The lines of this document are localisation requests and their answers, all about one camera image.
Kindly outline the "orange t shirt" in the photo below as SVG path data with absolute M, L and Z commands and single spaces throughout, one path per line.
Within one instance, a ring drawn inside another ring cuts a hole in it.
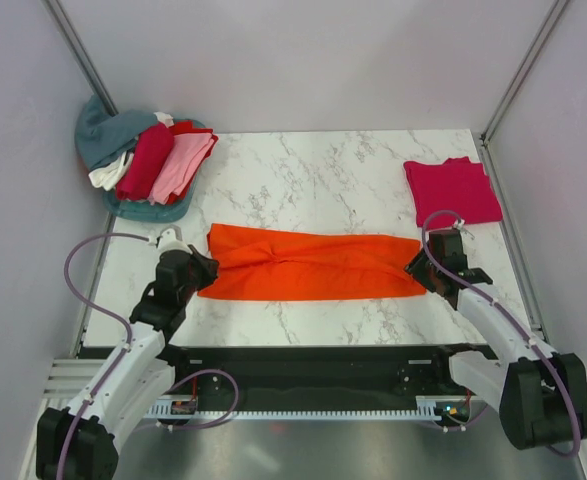
M 422 296 L 405 266 L 414 239 L 380 234 L 320 235 L 215 223 L 207 235 L 219 262 L 205 298 L 229 301 L 342 301 Z

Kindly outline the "magenta t shirt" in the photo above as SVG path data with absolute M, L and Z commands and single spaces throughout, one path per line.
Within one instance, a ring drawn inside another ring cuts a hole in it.
M 449 158 L 427 165 L 407 161 L 403 165 L 416 209 L 416 224 L 422 228 L 427 218 L 441 210 L 451 210 L 466 224 L 500 222 L 500 203 L 481 163 L 469 157 Z

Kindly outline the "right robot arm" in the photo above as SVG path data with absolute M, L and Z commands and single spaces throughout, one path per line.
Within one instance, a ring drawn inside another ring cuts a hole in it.
M 492 279 L 468 265 L 462 235 L 451 228 L 425 235 L 406 273 L 446 300 L 480 333 L 493 355 L 478 348 L 440 349 L 431 381 L 440 392 L 460 387 L 495 410 L 509 442 L 519 450 L 587 438 L 587 376 L 582 360 L 562 354 L 518 320 L 498 298 Z

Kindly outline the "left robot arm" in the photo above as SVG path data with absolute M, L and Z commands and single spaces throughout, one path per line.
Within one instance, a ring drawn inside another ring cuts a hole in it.
M 192 369 L 168 360 L 168 344 L 186 307 L 218 276 L 218 261 L 193 246 L 159 257 L 155 278 L 125 324 L 124 339 L 90 382 L 62 409 L 47 408 L 37 423 L 39 479 L 110 479 L 135 425 L 165 392 L 181 393 Z

